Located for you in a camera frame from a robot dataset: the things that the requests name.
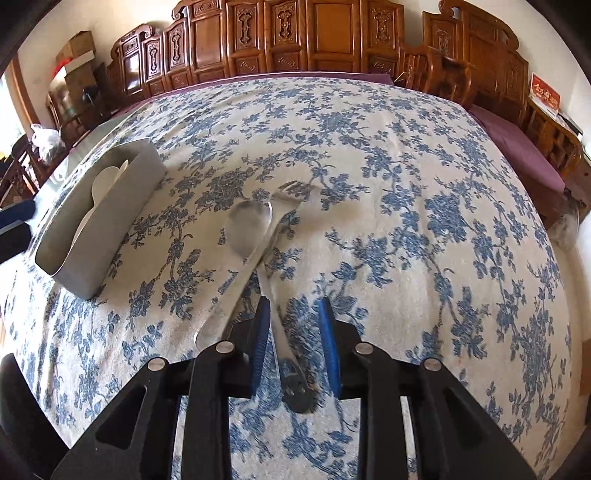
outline fork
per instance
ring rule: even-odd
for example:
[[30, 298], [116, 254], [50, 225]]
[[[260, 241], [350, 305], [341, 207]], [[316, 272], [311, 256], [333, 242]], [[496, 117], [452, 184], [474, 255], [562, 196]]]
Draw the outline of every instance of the fork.
[[234, 278], [226, 289], [222, 298], [214, 304], [201, 329], [195, 334], [195, 346], [197, 353], [201, 353], [210, 345], [227, 337], [230, 330], [230, 320], [236, 304], [242, 296], [242, 292], [250, 279], [252, 272], [261, 261], [269, 243], [273, 239], [275, 230], [284, 215], [299, 207], [300, 203], [310, 193], [310, 186], [303, 182], [293, 180], [281, 185], [271, 195], [269, 207], [271, 208], [271, 221], [265, 232], [265, 236], [248, 257], [242, 267], [242, 271]]

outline blue floral bedspread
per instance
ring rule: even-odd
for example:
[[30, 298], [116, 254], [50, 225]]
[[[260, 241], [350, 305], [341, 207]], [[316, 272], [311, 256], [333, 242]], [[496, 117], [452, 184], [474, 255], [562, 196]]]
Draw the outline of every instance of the blue floral bedspread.
[[[143, 137], [167, 175], [96, 298], [54, 283], [32, 248], [0, 268], [0, 309], [17, 360], [66, 443], [150, 358], [194, 356], [195, 331], [242, 265], [225, 241], [229, 209], [302, 180], [312, 194], [284, 218], [267, 270], [318, 408], [285, 409], [270, 342], [256, 398], [230, 402], [235, 478], [355, 477], [359, 404], [328, 393], [314, 305], [323, 296], [393, 357], [441, 358], [546, 475], [570, 391], [566, 299], [529, 197], [461, 107], [392, 86], [312, 78], [157, 99], [79, 166], [39, 236], [102, 152]], [[258, 297], [253, 276], [240, 319], [253, 315]], [[174, 475], [179, 460], [177, 445]]]

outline utensil holder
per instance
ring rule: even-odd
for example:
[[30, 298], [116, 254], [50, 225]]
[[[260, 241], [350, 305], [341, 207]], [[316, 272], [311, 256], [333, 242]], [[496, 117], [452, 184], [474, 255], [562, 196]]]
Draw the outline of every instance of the utensil holder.
[[[78, 239], [72, 240], [92, 206], [96, 176], [110, 166], [129, 167], [96, 206]], [[45, 231], [35, 263], [74, 295], [90, 299], [102, 284], [125, 234], [164, 178], [166, 167], [152, 141], [136, 140], [111, 148], [72, 188]]]

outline metal screw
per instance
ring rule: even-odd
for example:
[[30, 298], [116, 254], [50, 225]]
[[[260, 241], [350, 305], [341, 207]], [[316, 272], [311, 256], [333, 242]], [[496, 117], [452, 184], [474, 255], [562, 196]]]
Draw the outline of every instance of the metal screw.
[[153, 358], [148, 362], [148, 370], [151, 370], [152, 372], [158, 372], [162, 370], [165, 366], [166, 362], [164, 361], [164, 358], [160, 357]]
[[374, 347], [369, 343], [361, 342], [355, 345], [355, 351], [360, 355], [369, 355], [374, 351]]
[[425, 368], [431, 372], [439, 372], [441, 370], [441, 362], [436, 358], [427, 358], [425, 360]]
[[234, 351], [234, 344], [224, 340], [216, 345], [216, 350], [218, 353], [232, 353]]

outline spoon handle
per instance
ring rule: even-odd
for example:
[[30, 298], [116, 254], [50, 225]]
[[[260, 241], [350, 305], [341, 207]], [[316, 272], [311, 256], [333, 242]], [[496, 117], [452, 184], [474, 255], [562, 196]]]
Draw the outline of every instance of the spoon handle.
[[232, 280], [222, 295], [222, 298], [209, 310], [209, 315], [204, 324], [195, 335], [197, 353], [201, 353], [207, 347], [227, 337], [228, 330], [231, 327], [230, 320], [232, 318], [232, 312], [240, 300], [252, 272], [254, 272], [267, 250], [281, 217], [278, 216], [276, 218], [275, 215], [272, 217], [261, 243], [257, 245], [255, 251], [248, 257], [240, 273]]
[[306, 376], [287, 341], [287, 335], [275, 308], [265, 264], [262, 261], [256, 266], [256, 276], [261, 288], [261, 296], [267, 297], [271, 306], [271, 332], [277, 356], [283, 401], [295, 413], [307, 412], [312, 407], [314, 397], [308, 387]]

